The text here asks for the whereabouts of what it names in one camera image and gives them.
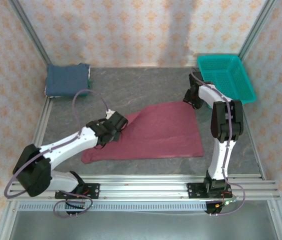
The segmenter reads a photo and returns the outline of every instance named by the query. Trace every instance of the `wall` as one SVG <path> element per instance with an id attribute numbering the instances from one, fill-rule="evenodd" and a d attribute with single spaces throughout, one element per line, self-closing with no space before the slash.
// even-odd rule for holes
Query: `wall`
<path id="1" fill-rule="evenodd" d="M 282 0 L 244 65 L 258 98 L 256 103 L 247 104 L 245 111 L 266 175 L 278 180 L 282 196 Z"/>
<path id="2" fill-rule="evenodd" d="M 266 0 L 20 0 L 57 65 L 184 67 L 238 54 Z"/>
<path id="3" fill-rule="evenodd" d="M 4 188 L 23 148 L 32 141 L 46 67 L 7 0 L 0 0 L 0 218 Z"/>

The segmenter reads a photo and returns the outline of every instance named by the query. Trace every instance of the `plastic basket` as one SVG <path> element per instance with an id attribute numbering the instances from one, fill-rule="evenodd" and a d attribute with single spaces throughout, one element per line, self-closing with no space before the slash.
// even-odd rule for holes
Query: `plastic basket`
<path id="1" fill-rule="evenodd" d="M 228 98 L 252 103 L 257 96 L 238 56 L 207 55 L 197 58 L 203 80 L 212 82 Z"/>

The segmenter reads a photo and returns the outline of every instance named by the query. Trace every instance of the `blue towel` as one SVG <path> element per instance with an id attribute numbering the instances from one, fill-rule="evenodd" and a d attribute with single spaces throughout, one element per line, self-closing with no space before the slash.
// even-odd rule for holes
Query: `blue towel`
<path id="1" fill-rule="evenodd" d="M 48 97 L 73 97 L 82 89 L 88 89 L 90 65 L 56 66 L 49 64 L 45 79 L 45 94 Z"/>

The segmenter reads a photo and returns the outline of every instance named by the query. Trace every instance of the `red towel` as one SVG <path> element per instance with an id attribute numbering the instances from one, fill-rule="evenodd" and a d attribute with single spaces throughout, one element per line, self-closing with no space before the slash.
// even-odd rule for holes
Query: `red towel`
<path id="1" fill-rule="evenodd" d="M 118 142 L 83 152 L 85 164 L 98 160 L 202 157 L 204 154 L 192 106 L 182 102 L 150 105 L 126 117 Z"/>

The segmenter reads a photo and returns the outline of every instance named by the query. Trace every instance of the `cloth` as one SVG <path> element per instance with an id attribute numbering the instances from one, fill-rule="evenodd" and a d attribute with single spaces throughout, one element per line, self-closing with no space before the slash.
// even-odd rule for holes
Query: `cloth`
<path id="1" fill-rule="evenodd" d="M 49 64 L 45 79 L 45 95 L 48 97 L 74 97 L 82 89 L 89 88 L 90 65 L 56 66 Z"/>
<path id="2" fill-rule="evenodd" d="M 129 122 L 118 142 L 83 151 L 81 161 L 88 164 L 204 155 L 195 111 L 183 101 L 150 105 L 126 118 Z"/>

